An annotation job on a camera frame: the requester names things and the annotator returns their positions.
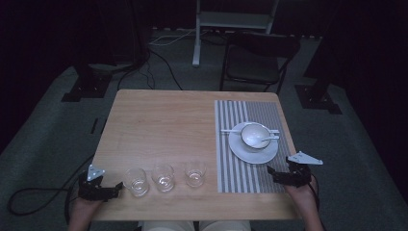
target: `robotic arm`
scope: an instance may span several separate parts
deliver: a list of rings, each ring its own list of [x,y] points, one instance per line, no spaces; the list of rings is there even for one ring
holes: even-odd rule
[[[119,196],[120,190],[123,188],[123,182],[117,184],[114,188],[102,188],[101,183],[105,170],[89,166],[88,171],[81,173],[78,179],[79,191],[78,196],[85,200],[103,200],[108,201]]]
[[[286,162],[289,164],[289,172],[278,172],[272,167],[268,167],[268,173],[272,175],[273,182],[295,187],[307,185],[312,181],[312,172],[307,164],[323,164],[323,161],[302,152],[286,157]]]

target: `cable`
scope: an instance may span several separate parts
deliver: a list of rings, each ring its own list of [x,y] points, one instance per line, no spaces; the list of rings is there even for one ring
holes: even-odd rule
[[[143,64],[145,64],[148,60],[150,59],[150,50],[147,50],[147,57],[145,58],[145,60],[143,60]],[[120,77],[119,82],[117,83],[116,86],[116,90],[120,90],[120,83],[123,81],[123,79],[128,76],[130,73],[132,73],[133,71],[140,71],[142,65],[140,67],[136,67],[135,65],[132,65],[130,69],[128,69],[123,75],[122,77]]]
[[[151,53],[155,54],[156,56],[158,56],[160,59],[162,59],[162,60],[167,64],[168,69],[170,70],[170,73],[171,73],[171,76],[172,76],[174,82],[176,83],[176,85],[178,86],[178,88],[179,88],[180,90],[183,90],[183,89],[180,87],[179,83],[177,82],[176,77],[174,76],[173,70],[171,69],[171,66],[170,66],[170,64],[168,64],[167,60],[166,60],[165,58],[163,58],[161,55],[157,54],[156,52],[154,52],[154,51],[152,51],[152,50],[150,50],[150,49],[149,49],[149,51],[150,51]]]
[[[66,189],[65,186],[72,180],[72,178],[75,176],[75,174],[79,171],[80,168],[82,168],[84,166],[84,164],[86,164],[95,154],[92,154],[91,156],[89,156],[70,176],[69,178],[64,182],[64,184],[60,187],[60,188],[51,188],[51,189],[44,189],[44,188],[26,188],[26,189],[22,189],[19,190],[15,193],[12,194],[12,196],[10,197],[8,203],[7,203],[7,210],[15,215],[15,216],[28,216],[31,214],[34,214],[42,209],[44,209],[45,207],[47,207],[54,199],[55,197],[57,197],[57,195],[60,194],[60,192],[68,192],[69,189]],[[24,192],[38,192],[38,191],[57,191],[53,196],[51,196],[51,198],[45,202],[44,204],[42,204],[41,206],[39,206],[38,208],[36,208],[35,210],[32,211],[28,211],[28,212],[17,212],[13,209],[13,203],[15,201],[15,197],[20,194],[20,193],[24,193]]]
[[[136,17],[135,17],[135,13],[134,13],[134,5],[133,5],[133,3],[132,3],[132,1],[126,1],[126,7],[128,8],[128,10],[129,10],[129,13],[130,13],[130,15],[131,15],[131,17],[132,17],[132,19],[130,20],[130,24],[131,24],[131,32],[132,32],[132,41],[133,41],[133,64],[135,64],[136,63],[136,53],[137,53],[137,51],[136,51],[136,32],[135,32],[135,29],[136,29]]]
[[[183,35],[183,36],[162,36],[162,37],[159,37],[159,38],[156,38],[156,39],[150,41],[150,42],[149,42],[149,45],[157,45],[157,46],[170,45],[170,44],[172,44],[173,42],[175,42],[175,41],[177,41],[177,40],[180,40],[180,39],[182,39],[182,38],[184,38],[184,37],[187,37],[189,34],[191,34],[191,33],[194,32],[194,31],[195,31],[195,30],[189,31],[188,33],[186,33],[186,34]],[[158,41],[158,40],[160,40],[160,39],[165,39],[165,38],[177,38],[177,39],[175,39],[175,40],[173,40],[173,41],[171,41],[171,42],[165,43],[165,44],[154,43],[155,41]]]
[[[149,73],[150,76],[148,76],[147,74],[141,73],[141,72],[140,72],[140,69],[139,69],[138,73],[139,73],[140,75],[143,75],[143,76],[146,77],[146,84],[147,84],[147,86],[150,87],[152,90],[154,90],[154,89],[156,88],[156,81],[155,81],[155,79],[154,79],[154,77],[153,77],[153,74],[150,72],[150,63],[149,63],[149,61],[147,61],[146,63],[147,63],[147,73]],[[152,78],[153,86],[151,86],[150,83],[149,83],[150,77]]]
[[[66,193],[65,202],[64,202],[64,217],[66,224],[69,224],[70,215],[69,215],[69,205],[71,203],[71,195],[74,189],[75,183],[78,181],[78,177],[72,184],[69,186],[68,191]]]
[[[307,185],[308,185],[309,188],[312,190],[313,196],[314,196],[315,201],[316,201],[316,207],[318,207],[318,210],[319,210],[319,207],[320,207],[319,181],[318,181],[318,178],[316,178],[316,176],[315,176],[313,173],[311,173],[311,175],[315,178],[315,181],[316,181],[316,191],[317,191],[317,192],[315,191],[315,189],[313,189],[313,187],[312,187],[312,185],[310,184],[310,182],[307,183]]]

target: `white bowl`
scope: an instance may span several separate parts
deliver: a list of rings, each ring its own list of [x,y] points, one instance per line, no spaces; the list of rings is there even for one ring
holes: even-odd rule
[[[269,129],[259,123],[246,124],[241,130],[243,142],[254,150],[262,150],[270,144],[270,140],[262,141],[270,137]]]

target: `white saucer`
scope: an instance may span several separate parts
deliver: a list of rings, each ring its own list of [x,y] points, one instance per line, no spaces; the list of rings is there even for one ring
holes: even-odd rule
[[[241,130],[247,122],[237,124],[232,130]],[[251,152],[243,142],[240,133],[229,133],[228,142],[231,150],[241,160],[250,164],[264,164],[271,161],[278,151],[278,141],[271,140],[270,144],[259,152]]]

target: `striped placemat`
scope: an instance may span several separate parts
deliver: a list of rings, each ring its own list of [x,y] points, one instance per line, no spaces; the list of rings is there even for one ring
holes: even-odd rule
[[[290,150],[275,103],[216,100],[217,181],[219,193],[282,193],[283,187],[273,183],[267,166],[288,171],[286,156]],[[228,133],[242,122],[258,122],[269,129],[279,130],[278,152],[268,163],[252,165],[242,161],[230,149]]]

